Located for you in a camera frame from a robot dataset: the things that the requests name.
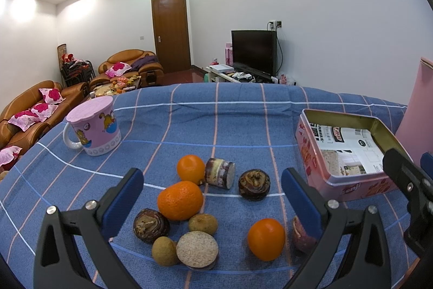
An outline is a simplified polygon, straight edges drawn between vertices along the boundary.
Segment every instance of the silver screw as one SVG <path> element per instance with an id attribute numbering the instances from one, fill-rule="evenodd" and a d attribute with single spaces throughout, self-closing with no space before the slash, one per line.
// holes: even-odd
<path id="1" fill-rule="evenodd" d="M 86 207 L 86 210 L 94 210 L 97 205 L 98 202 L 96 202 L 95 200 L 91 200 L 87 201 L 84 207 Z"/>
<path id="2" fill-rule="evenodd" d="M 52 215 L 55 211 L 57 211 L 57 207 L 56 206 L 50 206 L 47 208 L 47 213 L 49 215 Z"/>
<path id="3" fill-rule="evenodd" d="M 329 200 L 328 201 L 328 207 L 332 208 L 333 210 L 336 210 L 339 207 L 339 203 L 337 200 Z"/>
<path id="4" fill-rule="evenodd" d="M 375 214 L 378 212 L 378 208 L 372 204 L 372 205 L 369 206 L 368 211 L 369 211 L 372 215 L 375 215 Z"/>

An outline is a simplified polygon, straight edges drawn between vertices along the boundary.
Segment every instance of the blue gripper pad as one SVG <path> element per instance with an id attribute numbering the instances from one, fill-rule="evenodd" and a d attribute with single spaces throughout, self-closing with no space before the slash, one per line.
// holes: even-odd
<path id="1" fill-rule="evenodd" d="M 328 215 L 323 197 L 308 186 L 293 168 L 283 171 L 281 187 L 307 234 L 319 240 Z"/>
<path id="2" fill-rule="evenodd" d="M 135 201 L 143 190 L 141 170 L 131 168 L 117 186 L 111 187 L 100 200 L 96 218 L 102 236 L 108 240 L 117 236 Z"/>
<path id="3" fill-rule="evenodd" d="M 423 169 L 427 175 L 433 179 L 433 156 L 426 152 L 421 156 L 421 161 L 419 162 L 421 169 Z"/>

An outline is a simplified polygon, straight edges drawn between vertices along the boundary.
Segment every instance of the blue tablecloth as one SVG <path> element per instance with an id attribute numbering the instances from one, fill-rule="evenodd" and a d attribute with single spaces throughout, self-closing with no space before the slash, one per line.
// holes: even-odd
<path id="1" fill-rule="evenodd" d="M 26 288 L 33 288 L 34 251 L 47 206 L 77 209 L 87 200 L 99 200 L 130 167 L 144 171 L 145 187 L 111 245 L 143 288 L 282 288 L 303 260 L 294 254 L 291 241 L 278 259 L 261 262 L 250 253 L 245 239 L 250 226 L 266 217 L 286 224 L 291 233 L 294 212 L 281 194 L 279 179 L 287 167 L 295 167 L 305 177 L 294 138 L 302 109 L 373 115 L 393 132 L 406 109 L 359 95 L 232 83 L 145 88 L 116 96 L 114 107 L 122 133 L 116 150 L 92 157 L 68 149 L 62 140 L 61 123 L 0 183 L 0 252 Z M 215 238 L 220 257 L 218 264 L 206 272 L 191 272 L 183 265 L 158 266 L 152 259 L 151 245 L 141 242 L 132 231 L 135 215 L 146 207 L 157 209 L 161 189 L 179 181 L 176 164 L 187 154 L 204 161 L 211 156 L 234 161 L 236 178 L 252 168 L 263 169 L 271 177 L 270 195 L 261 202 L 239 197 L 236 185 L 229 191 L 209 187 L 204 195 L 205 212 L 219 221 Z M 410 219 L 406 201 L 400 191 L 393 191 L 347 202 L 348 207 L 356 209 L 370 204 L 378 206 L 386 229 L 395 284 L 415 259 L 402 237 Z M 187 222 L 172 223 L 170 237 L 178 240 L 187 230 Z M 341 241 L 323 285 L 332 280 L 347 241 L 347 237 Z M 77 237 L 77 243 L 90 277 L 105 287 L 81 237 Z"/>

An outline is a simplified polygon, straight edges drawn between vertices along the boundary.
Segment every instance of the brown leather sofa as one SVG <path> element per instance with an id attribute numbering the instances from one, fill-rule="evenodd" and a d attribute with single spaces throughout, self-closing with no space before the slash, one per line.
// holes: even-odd
<path id="1" fill-rule="evenodd" d="M 31 109 L 37 103 L 44 102 L 39 91 L 42 88 L 56 88 L 63 97 L 63 101 L 59 103 L 54 114 L 44 122 L 33 124 L 25 132 L 19 127 L 8 123 L 8 120 L 13 115 Z M 20 155 L 23 155 L 51 128 L 60 123 L 74 107 L 78 106 L 87 95 L 87 91 L 87 83 L 79 83 L 63 89 L 61 84 L 50 80 L 40 82 L 24 91 L 14 98 L 0 114 L 0 149 L 6 146 L 18 146 L 22 148 Z"/>
<path id="2" fill-rule="evenodd" d="M 112 55 L 107 61 L 99 65 L 97 75 L 89 84 L 90 90 L 93 91 L 96 86 L 110 83 L 110 78 L 105 72 L 118 62 L 128 63 L 132 65 L 137 59 L 144 58 L 149 55 L 156 55 L 150 50 L 127 49 Z M 162 86 L 164 81 L 164 69 L 160 63 L 149 63 L 143 65 L 139 71 L 124 73 L 124 77 L 132 77 L 141 75 L 141 86 Z"/>

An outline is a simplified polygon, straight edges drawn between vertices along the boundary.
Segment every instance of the pink and white pillow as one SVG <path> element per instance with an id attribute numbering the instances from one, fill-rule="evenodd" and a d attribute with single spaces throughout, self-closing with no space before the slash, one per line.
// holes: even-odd
<path id="1" fill-rule="evenodd" d="M 57 89 L 39 89 L 39 91 L 42 93 L 45 103 L 58 104 L 63 101 L 63 97 Z"/>
<path id="2" fill-rule="evenodd" d="M 128 63 L 118 62 L 108 69 L 105 74 L 107 74 L 107 76 L 111 79 L 116 76 L 122 76 L 130 69 L 131 66 Z"/>
<path id="3" fill-rule="evenodd" d="M 3 148 L 0 151 L 0 167 L 5 164 L 11 163 L 13 160 L 17 159 L 21 150 L 22 148 L 18 146 L 10 146 Z"/>
<path id="4" fill-rule="evenodd" d="M 44 122 L 53 115 L 57 108 L 58 106 L 55 104 L 38 103 L 33 106 L 31 111 L 39 117 L 41 122 Z"/>
<path id="5" fill-rule="evenodd" d="M 31 127 L 35 123 L 39 123 L 40 121 L 41 120 L 37 114 L 34 114 L 30 110 L 25 110 L 12 116 L 12 118 L 9 119 L 8 123 L 16 125 L 17 127 L 21 128 L 22 131 L 27 131 L 29 127 Z"/>

